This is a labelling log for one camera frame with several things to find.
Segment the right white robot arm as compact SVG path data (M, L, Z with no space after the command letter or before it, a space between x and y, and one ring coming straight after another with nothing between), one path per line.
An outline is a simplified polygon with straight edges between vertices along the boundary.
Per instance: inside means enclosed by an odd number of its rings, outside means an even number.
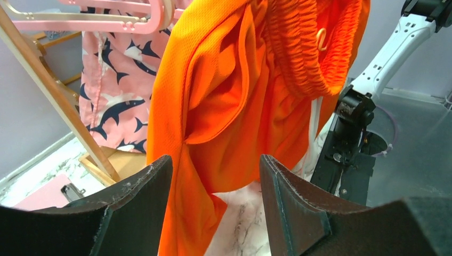
M375 102L407 58L433 34L451 26L451 1L405 1L386 43L340 94L335 139L358 143L374 118Z

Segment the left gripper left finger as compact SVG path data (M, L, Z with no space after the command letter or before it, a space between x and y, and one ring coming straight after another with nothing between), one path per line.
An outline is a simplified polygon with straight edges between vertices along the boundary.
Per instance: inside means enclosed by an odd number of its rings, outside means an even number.
M157 255L172 172L164 155L62 208L1 207L1 255Z

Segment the orange shorts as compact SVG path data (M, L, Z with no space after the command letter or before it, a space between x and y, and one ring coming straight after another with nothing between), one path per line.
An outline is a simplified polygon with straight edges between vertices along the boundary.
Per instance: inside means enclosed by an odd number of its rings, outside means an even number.
M159 255L203 255L269 154L293 168L333 113L370 1L193 1L151 96L147 161L173 162ZM327 30L327 49L316 35Z

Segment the yellow hanger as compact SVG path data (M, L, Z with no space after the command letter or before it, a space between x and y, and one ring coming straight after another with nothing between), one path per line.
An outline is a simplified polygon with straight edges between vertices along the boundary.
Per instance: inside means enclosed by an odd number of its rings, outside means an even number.
M321 28L318 30L316 35L317 49L319 52L323 52L327 49L325 45L327 30L325 28Z

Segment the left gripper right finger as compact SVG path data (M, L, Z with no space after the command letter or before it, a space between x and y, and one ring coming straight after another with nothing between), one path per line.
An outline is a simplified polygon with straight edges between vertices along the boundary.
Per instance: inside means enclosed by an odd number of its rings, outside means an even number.
M272 255L451 255L451 198L408 197L365 207L260 158Z

